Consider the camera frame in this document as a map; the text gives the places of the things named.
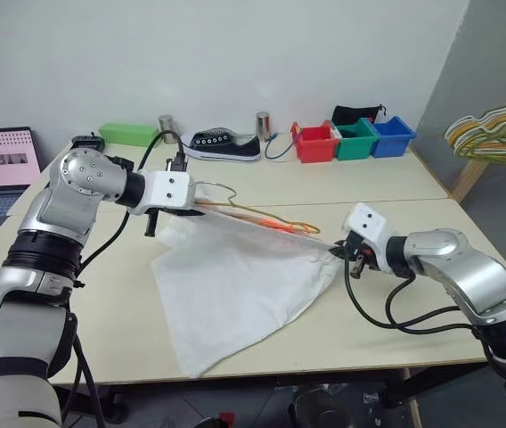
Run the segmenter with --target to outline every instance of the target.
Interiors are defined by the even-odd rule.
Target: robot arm
[[[167,171],[133,172],[132,162],[74,149],[58,159],[0,267],[0,426],[61,425],[57,397],[46,381],[69,360],[77,330],[65,309],[80,253],[101,201],[148,213],[188,211],[195,186],[181,161]]]
[[[453,229],[397,236],[387,221],[359,203],[348,217],[350,275],[360,277],[364,266],[410,278],[428,276],[447,294],[473,325],[494,370],[506,379],[506,269],[475,250],[466,236]]]

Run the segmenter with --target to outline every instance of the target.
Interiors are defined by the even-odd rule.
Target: black power cable
[[[378,321],[377,319],[368,315],[366,313],[366,311],[362,308],[360,303],[358,302],[358,299],[356,298],[354,291],[352,290],[352,285],[350,284],[350,266],[349,265],[350,265],[350,262],[348,261],[348,258],[346,257],[344,260],[344,284],[346,286],[348,296],[350,297],[350,300],[352,301],[352,303],[354,304],[356,310],[360,313],[360,315],[362,315],[367,321],[376,325],[377,327],[386,328],[389,330],[406,329],[406,327],[409,327],[410,325],[416,325],[416,324],[426,321],[432,317],[436,317],[438,315],[444,314],[445,312],[452,312],[455,310],[459,310],[459,308],[457,308],[456,306],[448,306],[445,308],[432,310],[431,312],[429,312],[427,314],[424,314],[420,317],[416,317],[416,318],[406,321],[404,323],[397,323],[396,321],[393,320],[393,318],[389,320],[389,324],[382,323],[381,321]],[[402,284],[399,285],[399,287],[403,286],[403,288],[405,288],[405,286],[411,284],[414,279],[415,279],[415,276],[405,280]],[[450,329],[450,328],[446,328],[446,327],[447,326],[445,325],[445,326],[437,327],[437,328],[444,328],[444,330],[441,330],[441,331],[446,331],[446,330]],[[439,331],[434,331],[434,332],[430,332],[430,333],[426,333],[426,334],[431,334],[431,333],[439,333]]]
[[[182,139],[180,136],[170,130],[164,130],[159,132],[154,138],[152,138],[152,141],[150,144],[148,144],[148,147],[146,148],[146,151],[144,152],[144,155],[142,159],[140,160],[140,163],[138,165],[138,169],[144,168],[144,165],[146,165],[146,161],[148,160],[148,157],[150,156],[150,153],[152,149],[154,148],[154,145],[162,138],[163,136],[171,135],[174,136],[178,143],[178,156],[182,156],[184,154],[184,143],[182,142]],[[117,231],[103,244],[101,245],[93,254],[91,254],[80,266],[77,278],[79,275],[85,270],[85,268],[91,264],[91,262],[96,259],[103,251],[105,251],[107,248],[109,248],[122,234],[123,230],[127,226],[128,219],[130,218],[130,213],[126,212],[124,217],[122,218],[122,221],[120,222],[120,225],[118,226]],[[61,412],[62,420],[65,421],[67,415],[69,414],[70,407],[72,405],[72,402],[74,398],[77,396],[77,390],[78,385],[81,380],[81,372],[85,375],[85,381],[87,388],[89,390],[89,395],[91,396],[91,403],[93,406],[94,411],[94,417],[96,419],[97,426],[99,428],[104,428],[104,416],[102,413],[101,408],[101,400],[99,398],[98,391],[96,390],[96,385],[94,384],[93,375],[91,374],[91,370],[89,368],[89,365],[86,362],[85,354],[83,353],[83,348],[81,346],[81,342],[78,338],[78,335],[75,336],[75,341],[73,342],[73,350],[75,351],[75,355],[77,356],[77,371],[75,373],[75,379],[73,381],[73,385],[71,387],[69,397],[67,398],[67,402],[65,403],[65,406],[63,408],[63,411]]]
[[[433,334],[433,333],[446,332],[448,330],[453,330],[456,328],[466,328],[468,330],[473,329],[473,326],[470,324],[449,324],[449,325],[441,325],[439,327],[434,327],[434,328],[424,328],[424,329],[419,329],[419,330],[412,330],[412,329],[406,328],[408,326],[408,325],[406,325],[407,323],[401,323],[401,324],[397,323],[394,319],[394,316],[392,315],[392,302],[393,302],[394,298],[397,296],[397,294],[400,293],[409,284],[411,284],[414,279],[415,279],[415,276],[413,276],[412,278],[408,279],[407,281],[404,281],[401,284],[399,284],[388,295],[388,298],[386,299],[386,317],[388,317],[388,320],[392,325],[396,326],[397,330],[399,330],[400,332],[408,333],[408,334]],[[459,310],[459,307],[449,306],[447,308],[442,308],[442,309],[448,309],[445,312],[450,312],[452,310]]]
[[[69,396],[67,397],[67,401],[65,402],[65,406],[61,411],[61,420],[65,422],[67,416],[69,415],[69,411],[71,410],[71,404],[75,400],[77,396],[78,384],[81,382],[81,375],[83,374],[83,366],[77,361],[77,370],[75,372],[75,380],[73,381],[73,386],[69,392]]]

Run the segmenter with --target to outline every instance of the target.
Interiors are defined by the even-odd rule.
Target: table
[[[280,152],[289,136],[278,137],[271,152]],[[174,157],[175,144],[159,144],[146,164],[147,170],[163,170],[166,159]],[[138,161],[144,149],[108,144],[105,154]],[[417,156],[408,151],[400,158],[351,160],[301,164],[294,150],[281,161],[262,159],[246,164],[190,159],[188,172],[198,181],[214,181],[233,187],[237,201],[256,206],[302,205],[359,201],[400,201],[444,199],[447,192],[437,183]],[[49,180],[49,168],[16,201],[9,216],[25,214],[33,197]],[[121,210],[104,203],[100,212]]]
[[[472,245],[505,263],[461,207],[452,200],[372,202],[402,234],[436,227],[460,229]],[[287,218],[301,218],[322,229],[322,239],[343,237],[340,227],[352,203],[272,207]],[[122,213],[103,212],[86,246],[85,255],[116,229]],[[167,216],[160,217],[160,225]],[[0,227],[0,264],[12,243],[21,216],[8,218]],[[79,334],[98,383],[139,383],[184,379],[177,366],[166,319],[150,263],[166,249],[144,237],[146,218],[132,218],[124,234],[88,269],[87,286],[73,292],[72,308],[78,316]],[[362,305],[385,319],[383,304],[399,279],[366,272],[354,281]],[[396,319],[408,319],[451,304],[443,287],[427,278],[398,297]],[[445,314],[432,325],[464,322],[461,313]],[[220,362],[205,377],[293,374],[312,371],[433,366],[483,361],[480,344],[467,331],[411,336],[379,329],[365,321],[349,302],[341,276],[295,322],[262,342]],[[53,379],[71,383],[75,363]]]

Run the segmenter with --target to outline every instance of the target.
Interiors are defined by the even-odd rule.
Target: white wall
[[[288,130],[337,103],[417,126],[468,0],[0,0],[0,127],[44,159],[105,121]]]

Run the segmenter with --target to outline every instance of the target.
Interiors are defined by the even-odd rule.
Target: metal cylinder
[[[163,114],[158,118],[158,122],[160,124],[160,131],[175,131],[174,129],[174,120],[170,114]],[[166,144],[175,144],[177,143],[174,136],[171,134],[167,134],[163,137],[164,143]]]
[[[256,115],[257,136],[260,141],[269,141],[271,138],[271,126],[269,123],[269,113],[260,111]]]

